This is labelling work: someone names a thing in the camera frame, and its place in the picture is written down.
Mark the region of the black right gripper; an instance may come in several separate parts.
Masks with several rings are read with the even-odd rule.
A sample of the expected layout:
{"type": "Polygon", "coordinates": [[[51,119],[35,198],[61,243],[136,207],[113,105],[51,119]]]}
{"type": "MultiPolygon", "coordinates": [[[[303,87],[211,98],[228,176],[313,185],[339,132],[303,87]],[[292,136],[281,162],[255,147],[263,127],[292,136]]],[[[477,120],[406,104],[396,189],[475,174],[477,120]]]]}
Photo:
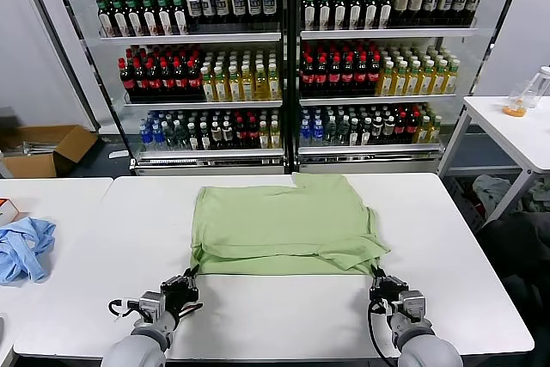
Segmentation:
{"type": "Polygon", "coordinates": [[[370,302],[373,304],[393,303],[400,300],[400,293],[408,291],[408,283],[386,273],[375,266],[371,267],[373,281],[370,287],[370,302]]]}

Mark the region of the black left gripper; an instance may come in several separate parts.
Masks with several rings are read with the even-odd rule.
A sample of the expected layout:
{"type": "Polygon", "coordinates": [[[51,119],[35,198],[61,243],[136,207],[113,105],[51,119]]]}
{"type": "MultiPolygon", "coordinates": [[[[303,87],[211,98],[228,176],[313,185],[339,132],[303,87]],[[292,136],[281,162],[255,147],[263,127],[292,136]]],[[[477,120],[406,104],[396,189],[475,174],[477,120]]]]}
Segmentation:
{"type": "Polygon", "coordinates": [[[176,275],[161,284],[165,296],[165,310],[176,321],[200,309],[199,289],[196,277],[199,267],[187,268],[182,275],[176,275]]]}

